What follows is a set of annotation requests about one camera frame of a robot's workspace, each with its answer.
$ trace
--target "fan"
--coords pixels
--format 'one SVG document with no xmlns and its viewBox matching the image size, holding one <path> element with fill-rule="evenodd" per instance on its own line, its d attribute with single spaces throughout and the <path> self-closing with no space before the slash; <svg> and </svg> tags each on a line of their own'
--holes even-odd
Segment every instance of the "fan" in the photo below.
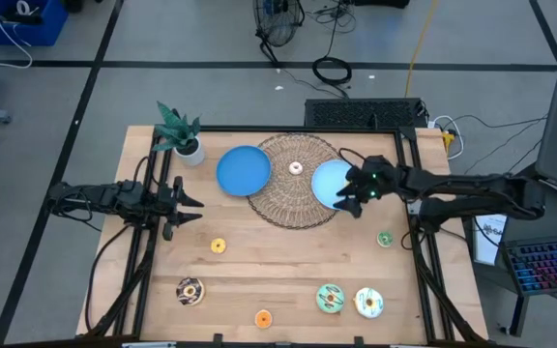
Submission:
<svg viewBox="0 0 557 348">
<path fill-rule="evenodd" d="M 305 21 L 305 10 L 300 0 L 252 0 L 257 32 L 261 39 L 259 48 L 277 66 L 279 61 L 272 47 L 281 47 L 296 34 Z"/>
</svg>

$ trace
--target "yellow cable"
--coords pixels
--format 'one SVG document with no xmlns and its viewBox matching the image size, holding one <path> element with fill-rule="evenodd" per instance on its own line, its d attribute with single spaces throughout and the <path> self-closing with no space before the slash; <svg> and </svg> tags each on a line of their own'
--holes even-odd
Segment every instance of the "yellow cable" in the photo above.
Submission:
<svg viewBox="0 0 557 348">
<path fill-rule="evenodd" d="M 410 62 L 410 70 L 407 73 L 407 83 L 405 83 L 405 98 L 407 98 L 407 95 L 410 92 L 410 81 L 412 80 L 412 70 L 414 69 L 414 62 L 416 62 L 418 52 L 421 50 L 421 45 L 423 44 L 426 30 L 429 28 L 429 24 L 431 23 L 431 19 L 433 18 L 433 13 L 435 13 L 435 9 L 437 8 L 437 3 L 438 0 L 431 1 L 431 8 L 429 9 L 429 13 L 426 15 L 425 27 L 421 32 L 421 36 L 418 38 L 418 44 L 416 45 L 416 50 L 414 50 L 414 55 L 412 56 L 412 61 Z"/>
</svg>

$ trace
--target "paper sheet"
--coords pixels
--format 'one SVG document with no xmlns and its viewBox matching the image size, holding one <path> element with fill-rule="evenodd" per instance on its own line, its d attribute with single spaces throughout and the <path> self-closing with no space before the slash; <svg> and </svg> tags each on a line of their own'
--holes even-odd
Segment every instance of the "paper sheet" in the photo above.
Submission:
<svg viewBox="0 0 557 348">
<path fill-rule="evenodd" d="M 500 243 L 502 233 L 504 232 L 504 225 L 507 222 L 506 216 L 482 216 L 476 217 L 476 221 L 491 241 L 496 244 Z M 474 261 L 493 266 L 495 264 L 495 256 L 498 253 L 498 247 L 488 241 L 476 225 L 474 226 L 474 233 L 476 235 L 474 239 L 474 249 L 476 251 L 474 253 Z"/>
</svg>

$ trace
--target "blue plate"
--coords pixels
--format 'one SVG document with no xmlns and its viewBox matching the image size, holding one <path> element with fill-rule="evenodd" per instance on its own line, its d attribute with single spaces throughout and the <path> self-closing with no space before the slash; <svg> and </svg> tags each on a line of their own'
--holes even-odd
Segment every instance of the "blue plate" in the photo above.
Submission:
<svg viewBox="0 0 557 348">
<path fill-rule="evenodd" d="M 227 151 L 220 158 L 217 180 L 226 193 L 248 196 L 266 186 L 271 172 L 268 155 L 258 147 L 244 145 Z"/>
<path fill-rule="evenodd" d="M 344 197 L 337 196 L 337 192 L 347 185 L 345 174 L 351 168 L 349 163 L 341 159 L 331 159 L 321 163 L 313 173 L 311 186 L 315 198 L 330 209 L 337 209 L 333 204 Z"/>
</svg>

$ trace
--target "blue bin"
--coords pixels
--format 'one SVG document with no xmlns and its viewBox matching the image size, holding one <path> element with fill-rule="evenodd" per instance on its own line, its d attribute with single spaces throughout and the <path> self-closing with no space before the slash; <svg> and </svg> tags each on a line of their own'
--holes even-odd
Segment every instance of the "blue bin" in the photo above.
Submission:
<svg viewBox="0 0 557 348">
<path fill-rule="evenodd" d="M 23 39 L 31 45 L 50 46 L 57 41 L 59 33 L 68 19 L 68 12 L 64 9 L 61 0 L 26 0 L 30 6 L 40 6 L 39 12 L 43 18 L 43 24 L 28 25 L 18 24 L 16 33 L 13 30 L 14 24 L 3 23 L 3 27 L 15 41 L 23 45 Z M 0 0 L 0 14 L 8 8 L 16 7 L 16 0 Z M 0 28 L 0 44 L 13 44 Z"/>
</svg>

